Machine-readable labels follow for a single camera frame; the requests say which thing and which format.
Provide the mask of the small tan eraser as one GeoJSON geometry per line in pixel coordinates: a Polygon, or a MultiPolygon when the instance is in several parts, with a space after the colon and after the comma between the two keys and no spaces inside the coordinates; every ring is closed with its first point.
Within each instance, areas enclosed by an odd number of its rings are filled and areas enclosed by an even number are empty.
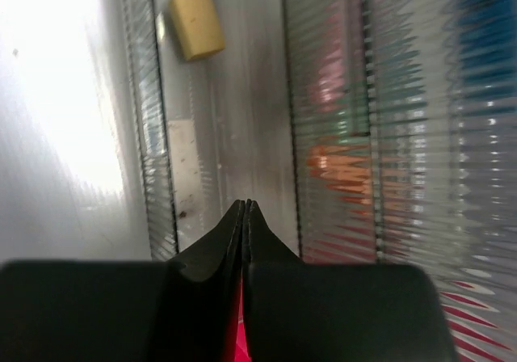
{"type": "Polygon", "coordinates": [[[213,0],[170,0],[169,12],[186,61],[225,49],[225,35],[213,0]]]}

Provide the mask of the white rectangular eraser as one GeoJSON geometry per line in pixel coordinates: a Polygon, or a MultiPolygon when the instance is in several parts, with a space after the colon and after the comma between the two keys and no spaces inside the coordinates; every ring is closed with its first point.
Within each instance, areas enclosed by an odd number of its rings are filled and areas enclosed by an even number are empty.
{"type": "Polygon", "coordinates": [[[199,213],[204,206],[200,160],[192,120],[168,123],[174,202],[179,219],[199,213]]]}

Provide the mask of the red plastic folder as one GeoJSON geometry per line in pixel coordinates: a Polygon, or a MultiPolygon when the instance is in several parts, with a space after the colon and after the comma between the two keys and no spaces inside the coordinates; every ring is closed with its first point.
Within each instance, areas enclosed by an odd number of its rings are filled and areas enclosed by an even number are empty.
{"type": "Polygon", "coordinates": [[[231,359],[231,361],[251,362],[252,359],[249,355],[247,341],[246,341],[246,328],[245,328],[245,323],[244,323],[243,304],[242,304],[241,297],[239,297],[237,307],[238,307],[238,311],[234,315],[235,320],[232,322],[235,336],[233,337],[233,344],[232,344],[233,358],[231,359]]]}

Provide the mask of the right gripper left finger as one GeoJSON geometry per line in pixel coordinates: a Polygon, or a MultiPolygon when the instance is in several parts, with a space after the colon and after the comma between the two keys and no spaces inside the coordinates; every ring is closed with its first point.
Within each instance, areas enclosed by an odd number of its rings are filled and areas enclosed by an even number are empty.
{"type": "Polygon", "coordinates": [[[167,261],[5,263],[2,360],[233,360],[245,208],[167,261]]]}

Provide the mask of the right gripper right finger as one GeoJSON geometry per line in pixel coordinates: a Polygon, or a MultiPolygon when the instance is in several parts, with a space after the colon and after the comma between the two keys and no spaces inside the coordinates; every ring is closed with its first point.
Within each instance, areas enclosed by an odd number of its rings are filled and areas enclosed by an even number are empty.
{"type": "Polygon", "coordinates": [[[453,361],[439,296],[418,267],[308,264],[248,201],[243,317],[254,361],[453,361]]]}

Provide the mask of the orange transparent capsule case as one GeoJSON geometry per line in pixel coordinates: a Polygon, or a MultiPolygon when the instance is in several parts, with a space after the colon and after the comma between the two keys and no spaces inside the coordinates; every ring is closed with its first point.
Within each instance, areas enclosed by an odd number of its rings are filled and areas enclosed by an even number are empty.
{"type": "Polygon", "coordinates": [[[365,144],[315,145],[309,149],[306,165],[310,175],[326,181],[325,187],[340,193],[351,213],[372,215],[372,168],[365,144]]]}

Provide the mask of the clear acrylic drawer organizer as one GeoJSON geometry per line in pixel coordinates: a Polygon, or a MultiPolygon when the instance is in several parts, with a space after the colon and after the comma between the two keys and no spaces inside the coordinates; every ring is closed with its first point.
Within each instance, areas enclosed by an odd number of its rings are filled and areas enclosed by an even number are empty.
{"type": "Polygon", "coordinates": [[[186,61],[170,0],[123,0],[150,254],[237,199],[307,263],[404,263],[439,290],[463,361],[516,358],[516,0],[213,0],[225,49],[186,61]],[[372,215],[310,175],[368,93],[372,215]],[[178,218],[168,123],[192,120],[204,206],[178,218]]]}

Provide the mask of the green transparent capsule case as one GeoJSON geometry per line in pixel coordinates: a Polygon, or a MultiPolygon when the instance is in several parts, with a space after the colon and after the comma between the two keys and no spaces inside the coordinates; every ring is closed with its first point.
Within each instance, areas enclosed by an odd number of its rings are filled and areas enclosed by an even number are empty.
{"type": "Polygon", "coordinates": [[[339,144],[368,144],[370,141],[370,120],[368,93],[363,82],[354,83],[343,89],[336,101],[335,119],[332,129],[339,144]]]}

